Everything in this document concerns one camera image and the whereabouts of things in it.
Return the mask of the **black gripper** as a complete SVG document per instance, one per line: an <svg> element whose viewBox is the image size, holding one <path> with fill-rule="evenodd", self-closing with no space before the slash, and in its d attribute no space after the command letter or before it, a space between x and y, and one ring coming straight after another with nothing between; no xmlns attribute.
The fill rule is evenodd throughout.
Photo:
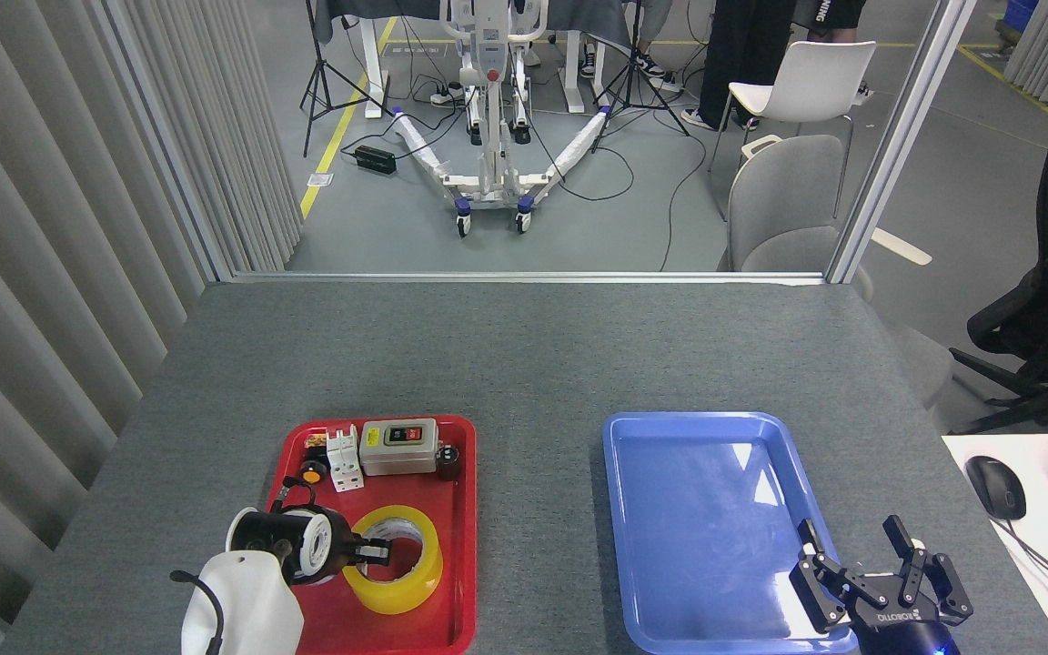
<svg viewBox="0 0 1048 655"><path fill-rule="evenodd" d="M337 576L345 567L358 562L367 565L388 565L391 539L362 539L336 510L318 509L315 519L315 580Z"/></svg>
<svg viewBox="0 0 1048 655"><path fill-rule="evenodd" d="M902 560L900 585L891 589L866 583L860 569L828 556L811 519L803 519L796 531L800 554L790 582L820 633L852 623L863 654L957 654L949 626L971 617L971 601L948 556L931 554L898 515L887 519L887 539ZM936 601L921 592L923 577Z"/></svg>

